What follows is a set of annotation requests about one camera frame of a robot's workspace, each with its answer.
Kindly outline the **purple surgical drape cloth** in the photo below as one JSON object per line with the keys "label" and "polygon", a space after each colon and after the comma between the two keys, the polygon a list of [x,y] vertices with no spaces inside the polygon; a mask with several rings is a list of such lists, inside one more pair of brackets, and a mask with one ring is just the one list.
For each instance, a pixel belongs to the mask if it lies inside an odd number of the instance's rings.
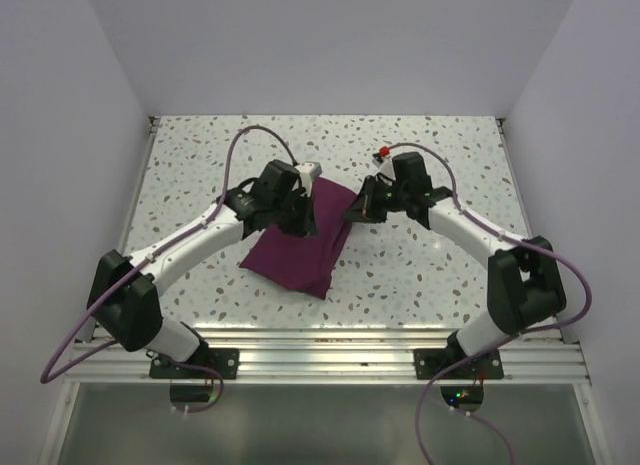
{"label": "purple surgical drape cloth", "polygon": [[317,179],[314,184],[317,234],[298,238],[271,226],[240,262],[240,267],[287,290],[324,300],[351,232],[351,224],[343,215],[355,199],[352,190],[328,179]]}

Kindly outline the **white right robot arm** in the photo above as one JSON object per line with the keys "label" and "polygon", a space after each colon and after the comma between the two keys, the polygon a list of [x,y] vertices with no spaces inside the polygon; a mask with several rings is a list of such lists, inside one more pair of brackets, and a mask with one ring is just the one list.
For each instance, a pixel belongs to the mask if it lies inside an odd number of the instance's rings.
{"label": "white right robot arm", "polygon": [[374,161],[377,171],[365,177],[344,213],[346,221],[378,224],[402,212],[454,242],[487,272],[485,312],[447,339],[445,364],[451,374],[470,376],[481,365],[481,350],[565,308],[564,288],[546,239],[502,232],[466,208],[455,184],[433,185],[418,152],[394,155],[383,147]]}

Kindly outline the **aluminium table edge rail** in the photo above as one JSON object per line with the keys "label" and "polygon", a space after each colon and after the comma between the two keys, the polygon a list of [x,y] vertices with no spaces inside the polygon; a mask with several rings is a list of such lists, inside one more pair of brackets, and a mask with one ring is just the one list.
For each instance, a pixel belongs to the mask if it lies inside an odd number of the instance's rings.
{"label": "aluminium table edge rail", "polygon": [[[413,352],[441,348],[446,329],[200,328],[210,346],[236,348],[236,384],[410,385]],[[503,385],[583,385],[589,374],[577,345],[529,335],[500,351]]]}

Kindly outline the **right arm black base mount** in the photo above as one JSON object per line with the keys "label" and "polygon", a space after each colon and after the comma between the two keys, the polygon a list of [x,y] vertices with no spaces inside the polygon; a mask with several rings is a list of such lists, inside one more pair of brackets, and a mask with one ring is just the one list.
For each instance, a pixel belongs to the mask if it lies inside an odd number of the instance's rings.
{"label": "right arm black base mount", "polygon": [[505,377],[498,350],[479,358],[452,358],[442,348],[413,350],[413,366],[418,380],[501,380]]}

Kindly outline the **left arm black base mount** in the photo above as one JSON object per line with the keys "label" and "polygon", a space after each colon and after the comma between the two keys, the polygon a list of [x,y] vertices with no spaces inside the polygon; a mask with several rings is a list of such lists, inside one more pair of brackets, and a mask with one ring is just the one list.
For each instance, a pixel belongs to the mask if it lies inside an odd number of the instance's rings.
{"label": "left arm black base mount", "polygon": [[237,348],[209,348],[196,352],[186,363],[174,363],[159,355],[151,362],[152,379],[189,380],[213,378],[215,371],[223,380],[235,380],[240,365]]}

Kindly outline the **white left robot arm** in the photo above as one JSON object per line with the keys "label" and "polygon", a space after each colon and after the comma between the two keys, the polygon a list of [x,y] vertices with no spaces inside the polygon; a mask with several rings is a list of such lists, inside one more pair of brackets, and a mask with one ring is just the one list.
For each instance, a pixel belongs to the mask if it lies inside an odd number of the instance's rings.
{"label": "white left robot arm", "polygon": [[197,377],[208,364],[203,339],[165,317],[160,298],[211,255],[271,225],[293,236],[315,234],[312,187],[295,184],[277,191],[259,182],[248,191],[236,187],[166,238],[128,256],[105,254],[88,310],[125,350],[167,356],[182,375]]}

